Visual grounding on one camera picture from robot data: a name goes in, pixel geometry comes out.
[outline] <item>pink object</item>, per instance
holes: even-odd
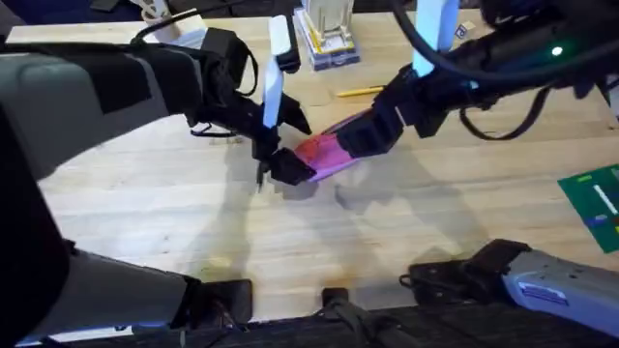
[[[361,112],[343,120],[322,133],[302,142],[294,150],[299,159],[316,171],[316,175],[309,179],[309,182],[317,182],[328,178],[359,161],[359,159],[351,158],[348,152],[340,147],[336,132],[363,114]]]

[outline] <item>circuit board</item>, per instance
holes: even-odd
[[[619,249],[619,164],[559,180],[605,253]]]

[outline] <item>light wood surface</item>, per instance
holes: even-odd
[[[483,27],[478,12],[460,16]],[[11,40],[126,43],[142,25],[18,27]],[[236,31],[266,61],[266,18],[207,25]],[[316,73],[302,49],[304,66],[285,77],[286,93],[301,101],[314,131],[372,100],[337,92],[385,84],[410,60],[389,14],[356,14],[353,31],[362,63]],[[485,130],[507,131],[532,99],[514,96],[471,115]],[[619,271],[617,255],[602,253],[556,184],[615,163],[616,128],[599,93],[576,101],[558,91],[518,140],[479,141],[451,117],[437,136],[420,140],[408,130],[390,154],[318,187],[268,184],[258,193],[249,142],[191,137],[183,116],[174,116],[71,160],[41,187],[79,247],[203,280],[249,277],[255,318],[276,319],[317,310],[320,290],[332,285],[354,289],[368,307],[408,304],[397,277],[409,264],[467,256],[494,238]],[[286,144],[302,139],[284,133]]]

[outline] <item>black wire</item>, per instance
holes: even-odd
[[[464,67],[460,67],[436,52],[429,44],[426,43],[424,38],[415,29],[413,23],[411,23],[406,11],[398,0],[389,0],[391,3],[392,12],[396,18],[396,22],[399,28],[406,36],[406,39],[410,41],[413,47],[432,63],[437,68],[444,71],[454,73],[461,77],[472,79],[476,81],[492,81],[492,82],[533,82],[541,81],[545,79],[553,79],[557,75],[572,73],[581,69],[586,64],[591,64],[596,60],[619,51],[619,41],[612,43],[606,43],[602,46],[596,47],[590,51],[581,53],[570,61],[558,63],[548,67],[536,68],[524,72],[484,72],[480,70],[468,70]]]
[[[606,90],[608,92],[612,91],[615,87],[619,86],[619,77],[617,77],[617,79],[615,79],[614,81],[608,83],[606,85]]]
[[[212,132],[208,131],[211,129],[213,125],[210,123],[206,124],[206,127],[203,130],[190,130],[190,134],[197,137],[212,137],[212,138],[231,138],[235,137],[237,134],[235,132]]]
[[[551,90],[550,87],[542,88],[540,92],[538,92],[537,96],[535,96],[535,99],[533,100],[533,104],[531,105],[531,109],[529,110],[529,113],[524,118],[524,121],[522,121],[522,123],[515,130],[505,135],[494,137],[494,136],[489,136],[486,133],[479,130],[477,127],[475,127],[475,125],[473,125],[473,123],[468,118],[468,116],[466,116],[465,108],[462,108],[460,110],[460,121],[466,127],[466,129],[471,132],[471,134],[477,136],[478,138],[482,140],[498,141],[498,140],[516,139],[517,137],[523,135],[525,132],[529,131],[529,129],[538,120],[538,117],[540,116],[540,114],[542,113],[542,110],[544,109],[545,101],[548,97],[548,94],[550,94],[550,90]]]
[[[248,54],[250,55],[250,59],[251,59],[251,67],[253,68],[253,87],[251,87],[251,90],[247,93],[241,93],[241,96],[243,97],[249,97],[252,94],[255,93],[255,90],[258,88],[258,77],[259,77],[259,68],[258,68],[258,61],[255,59],[255,56],[253,55],[253,52],[251,52],[251,50],[248,48],[247,44],[242,42],[245,45],[245,48],[248,51]]]
[[[215,5],[215,6],[211,6],[205,9],[195,9],[195,10],[191,10],[189,12],[186,12],[184,14],[177,14],[172,18],[163,20],[157,24],[153,24],[151,26],[148,26],[142,30],[140,30],[139,32],[137,32],[137,34],[135,34],[135,36],[132,39],[132,44],[143,44],[144,43],[144,38],[151,33],[154,33],[170,24],[176,23],[177,21],[181,21],[183,19],[187,19],[189,17],[193,17],[194,15],[204,15],[204,14],[208,14],[209,12],[212,11],[217,11],[217,10],[221,10],[221,9],[228,9],[231,8],[232,6],[236,6],[236,5],[241,5],[243,3],[246,3],[250,0],[236,0],[236,1],[230,1],[228,3],[225,4],[219,4],[219,5]]]

